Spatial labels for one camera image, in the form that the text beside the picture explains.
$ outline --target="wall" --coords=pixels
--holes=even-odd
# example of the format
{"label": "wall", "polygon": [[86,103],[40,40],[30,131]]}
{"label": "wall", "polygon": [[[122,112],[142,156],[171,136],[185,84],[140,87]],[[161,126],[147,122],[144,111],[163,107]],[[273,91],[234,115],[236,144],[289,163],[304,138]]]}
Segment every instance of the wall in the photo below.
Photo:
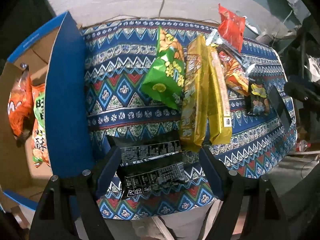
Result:
{"label": "wall", "polygon": [[[162,0],[49,0],[56,13],[69,9],[77,21],[92,25],[119,14],[141,17],[157,17]],[[197,20],[220,21],[217,4],[239,10],[253,18],[263,30],[277,31],[279,22],[290,13],[286,0],[166,0],[162,17],[183,17]],[[298,24],[292,15],[285,25]]]}

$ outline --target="white wall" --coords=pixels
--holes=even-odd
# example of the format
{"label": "white wall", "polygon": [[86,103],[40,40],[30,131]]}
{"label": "white wall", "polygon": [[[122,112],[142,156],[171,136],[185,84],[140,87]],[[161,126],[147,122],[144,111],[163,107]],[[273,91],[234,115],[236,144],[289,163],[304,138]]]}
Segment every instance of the white wall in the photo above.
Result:
{"label": "white wall", "polygon": [[[93,25],[118,15],[137,17],[157,17],[162,0],[48,0],[54,11],[59,14],[70,10],[78,23]],[[254,19],[264,28],[277,31],[279,35],[287,28],[268,10],[253,0],[165,0],[161,17],[179,17],[195,20],[212,19],[220,22],[218,4],[239,10]]]}

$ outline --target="cardboard box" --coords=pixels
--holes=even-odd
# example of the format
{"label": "cardboard box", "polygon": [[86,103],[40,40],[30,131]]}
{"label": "cardboard box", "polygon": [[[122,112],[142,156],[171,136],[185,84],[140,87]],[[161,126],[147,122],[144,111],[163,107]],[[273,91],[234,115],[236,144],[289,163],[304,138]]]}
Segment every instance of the cardboard box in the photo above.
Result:
{"label": "cardboard box", "polygon": [[[8,58],[0,76],[0,203],[36,209],[50,177],[75,176],[94,165],[84,97],[86,46],[65,12],[31,34]],[[17,147],[7,113],[10,91],[29,65],[34,85],[45,82],[45,130],[51,168],[33,166],[31,138]]]}

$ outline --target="patterned tablecloth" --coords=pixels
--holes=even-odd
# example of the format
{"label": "patterned tablecloth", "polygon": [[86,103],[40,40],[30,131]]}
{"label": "patterned tablecloth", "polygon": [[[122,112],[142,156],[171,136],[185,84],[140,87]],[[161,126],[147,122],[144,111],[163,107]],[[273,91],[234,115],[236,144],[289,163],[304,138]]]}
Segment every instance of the patterned tablecloth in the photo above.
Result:
{"label": "patterned tablecloth", "polygon": [[[95,156],[103,154],[106,135],[135,140],[151,138],[179,127],[180,113],[151,100],[140,90],[142,80],[156,55],[156,28],[161,25],[184,47],[213,27],[175,20],[124,20],[83,30],[89,54],[86,60],[85,93],[90,138]],[[242,53],[256,63],[253,76],[267,92],[275,85],[292,118],[287,134],[276,112],[268,116],[246,115],[243,96],[228,90],[232,138],[226,145],[211,147],[212,154],[228,169],[258,178],[276,165],[296,142],[292,99],[283,91],[284,70],[276,52],[256,41],[244,39]],[[121,183],[115,175],[100,211],[110,219],[140,219],[166,215],[206,205],[216,199],[196,153],[184,153],[186,182],[127,200],[119,200]]]}

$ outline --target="white label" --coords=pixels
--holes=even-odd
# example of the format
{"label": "white label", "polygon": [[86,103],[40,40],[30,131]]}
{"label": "white label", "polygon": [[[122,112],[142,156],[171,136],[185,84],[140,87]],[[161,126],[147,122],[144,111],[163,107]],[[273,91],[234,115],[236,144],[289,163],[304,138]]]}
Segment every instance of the white label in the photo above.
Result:
{"label": "white label", "polygon": [[231,127],[231,117],[224,117],[223,118],[223,125],[224,127]]}

